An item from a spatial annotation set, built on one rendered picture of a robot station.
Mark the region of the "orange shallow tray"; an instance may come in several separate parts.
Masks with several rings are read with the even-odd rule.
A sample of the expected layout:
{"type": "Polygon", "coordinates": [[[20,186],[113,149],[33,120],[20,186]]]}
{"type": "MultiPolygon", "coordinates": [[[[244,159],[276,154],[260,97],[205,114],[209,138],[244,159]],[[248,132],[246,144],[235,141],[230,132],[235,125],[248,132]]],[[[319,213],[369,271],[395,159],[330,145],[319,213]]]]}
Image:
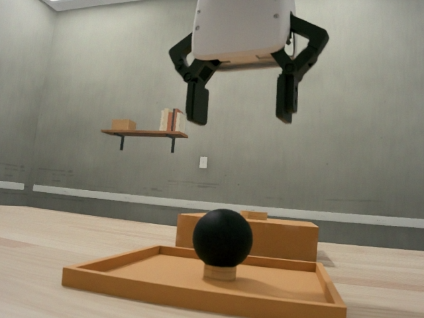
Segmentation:
{"type": "Polygon", "coordinates": [[[61,286],[249,318],[346,318],[347,310],[322,263],[248,256],[222,268],[159,244],[65,266],[61,286]]]}

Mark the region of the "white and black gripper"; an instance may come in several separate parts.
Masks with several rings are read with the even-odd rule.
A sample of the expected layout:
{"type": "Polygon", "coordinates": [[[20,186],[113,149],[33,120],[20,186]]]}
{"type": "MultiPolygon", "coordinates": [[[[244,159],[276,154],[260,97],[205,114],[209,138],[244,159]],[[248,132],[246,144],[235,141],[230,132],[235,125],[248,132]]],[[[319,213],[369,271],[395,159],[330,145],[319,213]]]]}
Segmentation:
{"type": "Polygon", "coordinates": [[[295,0],[198,0],[193,31],[168,50],[174,70],[187,84],[186,121],[206,125],[209,92],[204,87],[215,72],[281,68],[276,118],[292,125],[299,83],[329,41],[325,29],[296,17],[295,0]],[[297,36],[309,40],[298,57],[297,36]],[[188,66],[190,52],[195,59],[188,66]]]}

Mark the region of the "black ball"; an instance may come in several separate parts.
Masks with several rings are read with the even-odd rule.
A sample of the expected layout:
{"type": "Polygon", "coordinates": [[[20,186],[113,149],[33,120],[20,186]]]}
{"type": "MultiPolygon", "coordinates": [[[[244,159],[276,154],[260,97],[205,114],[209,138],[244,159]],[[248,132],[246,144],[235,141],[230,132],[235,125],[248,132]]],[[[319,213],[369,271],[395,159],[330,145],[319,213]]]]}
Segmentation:
{"type": "Polygon", "coordinates": [[[198,220],[192,241],[196,255],[206,265],[233,268],[250,254],[253,234],[240,213],[214,209],[198,220]]]}

